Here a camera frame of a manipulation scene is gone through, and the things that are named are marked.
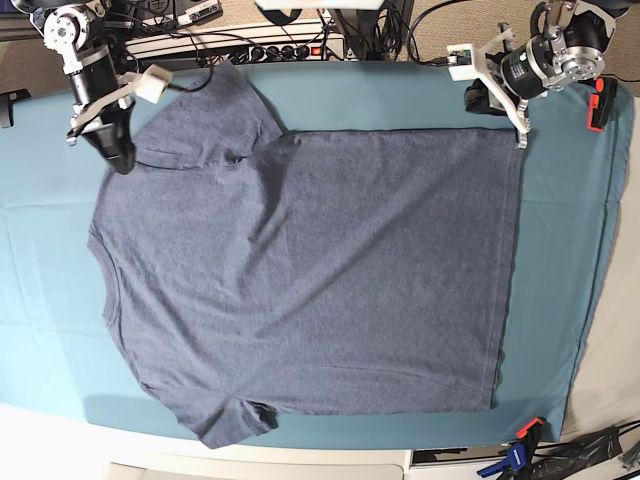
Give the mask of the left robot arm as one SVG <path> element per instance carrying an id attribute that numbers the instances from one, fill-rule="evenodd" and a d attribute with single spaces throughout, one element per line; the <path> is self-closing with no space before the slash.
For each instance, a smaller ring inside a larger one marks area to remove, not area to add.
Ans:
<path id="1" fill-rule="evenodd" d="M 604 54 L 616 30 L 616 18 L 626 12 L 605 9 L 592 1 L 543 1 L 530 18 L 530 38 L 518 46 L 513 29 L 487 44 L 447 47 L 449 74 L 469 81 L 465 110 L 505 116 L 516 131 L 520 149 L 531 131 L 529 102 L 572 84 L 593 89 L 587 105 L 586 128 L 602 132 L 609 121 L 619 82 L 603 76 Z"/>

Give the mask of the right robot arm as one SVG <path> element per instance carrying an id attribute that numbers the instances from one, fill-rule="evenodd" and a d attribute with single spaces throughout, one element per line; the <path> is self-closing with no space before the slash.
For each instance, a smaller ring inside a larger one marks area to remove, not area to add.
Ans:
<path id="1" fill-rule="evenodd" d="M 130 119 L 139 76 L 116 72 L 105 33 L 110 8 L 109 1 L 36 1 L 29 17 L 44 46 L 61 57 L 72 87 L 67 143 L 84 138 L 112 169 L 126 175 L 134 168 Z"/>

